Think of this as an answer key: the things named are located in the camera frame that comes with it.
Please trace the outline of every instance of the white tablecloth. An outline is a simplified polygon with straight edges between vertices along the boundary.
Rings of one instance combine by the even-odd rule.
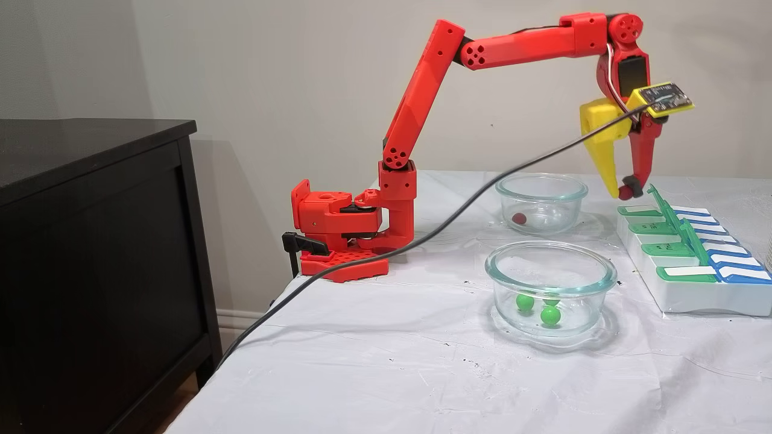
[[[491,177],[421,171],[416,236]],[[580,222],[552,238],[611,258],[621,282],[580,340],[535,342],[495,312],[483,261],[529,237],[502,224],[491,191],[387,276],[312,285],[244,341],[168,432],[772,432],[772,319],[660,312],[615,234],[621,202],[598,176],[580,178],[590,187]],[[764,259],[772,181],[652,182],[673,205],[708,208]]]

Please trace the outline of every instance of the black cable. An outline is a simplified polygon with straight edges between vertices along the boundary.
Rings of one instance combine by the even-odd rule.
[[[560,147],[560,148],[558,148],[555,151],[551,151],[551,152],[549,152],[549,153],[547,153],[545,155],[542,155],[541,157],[534,158],[533,160],[530,160],[530,161],[528,161],[525,164],[521,164],[520,166],[517,166],[516,168],[512,168],[512,169],[510,169],[508,171],[503,172],[501,175],[498,175],[494,179],[491,179],[490,181],[485,183],[484,186],[482,186],[479,190],[477,190],[472,195],[472,197],[467,199],[466,202],[464,202],[463,205],[461,205],[458,209],[456,209],[456,211],[453,212],[450,215],[450,217],[448,217],[444,222],[440,223],[440,225],[437,226],[433,231],[431,231],[430,233],[424,235],[420,239],[416,239],[415,241],[411,242],[410,244],[408,244],[408,245],[406,245],[404,247],[400,247],[399,249],[392,250],[392,251],[390,251],[388,253],[384,253],[382,255],[372,256],[370,258],[364,258],[364,259],[357,259],[355,261],[351,261],[351,262],[348,262],[348,263],[341,263],[341,264],[338,264],[336,266],[332,266],[332,267],[330,267],[328,269],[325,269],[323,271],[320,271],[319,273],[316,273],[313,276],[309,277],[308,280],[306,280],[305,282],[301,283],[300,286],[297,287],[286,298],[284,298],[284,300],[281,300],[280,302],[278,302],[278,304],[275,307],[273,307],[272,309],[269,309],[268,312],[266,312],[265,315],[260,317],[259,320],[255,321],[254,324],[252,324],[251,326],[247,327],[247,329],[244,330],[244,332],[241,333],[233,341],[231,346],[228,347],[228,349],[222,355],[222,359],[220,360],[220,363],[217,365],[217,369],[220,369],[220,367],[222,366],[223,362],[225,362],[225,359],[227,359],[231,354],[233,354],[233,351],[242,343],[242,341],[244,341],[244,339],[249,334],[251,334],[257,327],[260,327],[261,325],[263,325],[268,319],[270,319],[274,314],[276,314],[276,312],[278,312],[283,307],[285,307],[290,301],[292,301],[293,298],[297,297],[297,295],[300,294],[301,292],[303,292],[303,290],[305,290],[311,283],[316,282],[317,280],[321,279],[322,277],[326,276],[327,274],[333,273],[333,272],[338,271],[338,270],[342,270],[342,269],[347,268],[349,266],[360,265],[360,264],[363,264],[363,263],[371,263],[373,261],[377,261],[377,260],[380,260],[380,259],[391,258],[392,256],[401,255],[402,253],[405,253],[405,252],[407,252],[407,251],[409,251],[411,249],[414,249],[414,248],[420,246],[424,242],[427,242],[430,239],[434,238],[437,234],[442,232],[443,229],[447,228],[448,225],[453,223],[453,220],[458,218],[459,215],[461,215],[462,212],[464,212],[475,200],[477,200],[477,198],[479,198],[481,195],[483,195],[483,193],[488,188],[493,187],[498,181],[501,181],[502,179],[506,178],[507,176],[510,176],[511,174],[513,174],[513,173],[515,173],[517,171],[521,171],[521,170],[523,170],[525,168],[528,168],[528,167],[530,167],[530,166],[532,166],[532,165],[534,165],[536,163],[542,162],[542,161],[544,161],[544,160],[546,160],[546,159],[548,159],[550,157],[553,157],[554,155],[557,155],[557,154],[559,154],[559,153],[561,153],[563,151],[571,149],[572,147],[578,145],[579,143],[587,140],[590,137],[593,137],[594,135],[596,135],[596,134],[600,133],[601,131],[605,130],[606,128],[609,128],[610,126],[612,126],[612,125],[614,125],[614,124],[616,124],[618,122],[621,122],[621,121],[623,121],[624,119],[626,119],[628,117],[631,117],[631,116],[634,116],[634,115],[636,115],[638,113],[641,113],[643,110],[646,110],[647,108],[649,108],[650,106],[654,105],[655,103],[658,103],[659,101],[667,99],[667,98],[670,98],[670,97],[671,96],[669,96],[669,95],[665,96],[665,97],[661,97],[661,98],[657,99],[656,101],[654,101],[653,103],[642,105],[640,107],[636,107],[635,109],[630,110],[629,112],[627,112],[625,114],[622,114],[621,116],[619,116],[616,119],[608,122],[605,125],[601,125],[600,127],[594,129],[593,131],[590,131],[589,133],[579,137],[577,140],[572,141],[569,144],[566,144],[563,147]]]
[[[554,29],[556,27],[560,27],[560,26],[559,25],[542,25],[541,27],[526,27],[525,29],[520,29],[517,32],[510,33],[510,35],[516,35],[517,33],[527,32],[529,30]]]

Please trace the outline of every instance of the floor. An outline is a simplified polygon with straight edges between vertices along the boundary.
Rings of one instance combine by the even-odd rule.
[[[193,374],[182,383],[182,386],[177,389],[166,405],[158,409],[156,416],[145,426],[144,432],[147,434],[163,434],[196,393],[198,393],[198,385],[196,384],[195,374]]]

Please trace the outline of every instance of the baseboard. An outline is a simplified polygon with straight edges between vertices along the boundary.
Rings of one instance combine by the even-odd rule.
[[[263,316],[263,312],[246,310],[217,309],[217,322],[220,325],[220,340],[223,349],[227,348],[247,327]]]

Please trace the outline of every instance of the black clamp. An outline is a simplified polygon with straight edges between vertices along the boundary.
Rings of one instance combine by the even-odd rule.
[[[282,244],[284,251],[289,253],[289,265],[292,267],[293,279],[300,273],[300,268],[297,265],[297,253],[301,250],[317,256],[330,255],[330,249],[327,248],[325,242],[299,235],[297,232],[284,232]]]
[[[640,198],[643,196],[643,186],[635,175],[625,176],[622,179],[622,183],[627,185],[632,190],[632,197]]]

